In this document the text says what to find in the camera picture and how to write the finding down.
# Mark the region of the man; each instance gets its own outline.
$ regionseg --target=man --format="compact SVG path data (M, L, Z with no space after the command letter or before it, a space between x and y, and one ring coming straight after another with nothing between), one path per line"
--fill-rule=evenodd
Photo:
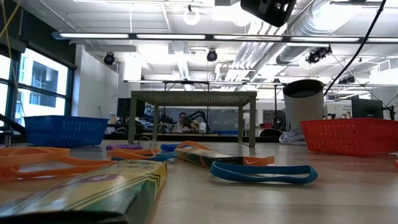
M186 113L184 112L180 113L179 121L177 122L177 125L173 128L174 133L183 133L184 131L198 131L198 128L193 123L187 124L187 122L185 122L184 124L184 118L186 116L187 116Z

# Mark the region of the purple rubber band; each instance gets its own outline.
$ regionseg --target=purple rubber band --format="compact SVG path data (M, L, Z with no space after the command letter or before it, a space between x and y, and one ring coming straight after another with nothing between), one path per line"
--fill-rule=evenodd
M120 145L108 145L106 146L106 150L112 150L113 147L118 147L120 149L142 149L141 145L138 144L120 144Z

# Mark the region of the blue plastic basket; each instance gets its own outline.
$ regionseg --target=blue plastic basket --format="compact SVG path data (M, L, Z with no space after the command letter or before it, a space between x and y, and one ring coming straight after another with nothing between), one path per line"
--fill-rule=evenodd
M38 146L77 147L101 144L108 119L74 116L25 117L27 142Z

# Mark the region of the yellow cable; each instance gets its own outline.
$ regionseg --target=yellow cable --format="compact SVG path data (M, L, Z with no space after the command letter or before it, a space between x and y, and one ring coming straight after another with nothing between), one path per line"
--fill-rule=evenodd
M22 1L22 0L19 0L19 2L18 2L18 4L17 4L17 7L15 8L14 12L12 13L10 19L9 19L7 22L6 22L6 20L7 20L7 18L6 18L6 7L5 7L5 5L4 5L4 1L2 2L2 16L3 16L3 19L4 19L4 29L3 29L3 31L6 32L6 39L7 39L7 45L8 45L8 54L9 54L9 56L10 56L10 59L12 59L12 52L11 52L10 38L9 38L9 35L8 35L8 25L9 25L9 23L11 22L12 17L14 16L15 12L17 11L17 9L18 9L19 4L21 3L21 1ZM14 77L14 86L15 86L15 89L16 89L17 92L18 92L19 98L21 98L21 93L18 91L17 74L15 73L15 68L14 68L14 64L13 64L13 63L11 63L11 70L12 70L12 76ZM22 110L23 114L26 116L25 110L24 110L24 105L22 105L22 104L21 104L21 110Z
M4 20L4 28L3 28L3 30L1 31L1 33L0 33L0 38L2 37L2 35L4 34L4 32L7 30L7 28L8 28L8 25L11 23L11 21L12 21L12 18L15 16L15 13L18 11L18 8L19 8L19 5L21 5L21 2L22 2L22 0L19 0L18 1L18 3L17 3L17 6L15 7L15 9L14 9L14 12L12 12L12 14L11 14L11 16L10 16L10 19L6 22L6 20Z

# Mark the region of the table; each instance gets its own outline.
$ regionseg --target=table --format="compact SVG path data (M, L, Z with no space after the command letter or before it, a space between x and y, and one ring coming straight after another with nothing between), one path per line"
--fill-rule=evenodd
M256 91L132 91L130 107L129 143L134 144L137 99L155 106L154 131L156 141L159 106L236 106L238 107L238 142L243 139L243 106L250 104L249 147L256 145Z
M71 154L106 159L106 145L125 143L104 140L100 146L74 148ZM157 141L152 147L163 143L178 142ZM308 185L235 183L212 176L204 167L171 159L165 162L167 179L147 224L391 224L398 220L396 156L336 156L275 143L257 143L250 148L233 142L201 143L237 156L275 156L279 166L310 164L319 177ZM149 147L147 141L141 144ZM33 170L59 166L40 164ZM68 178L0 180L0 206Z

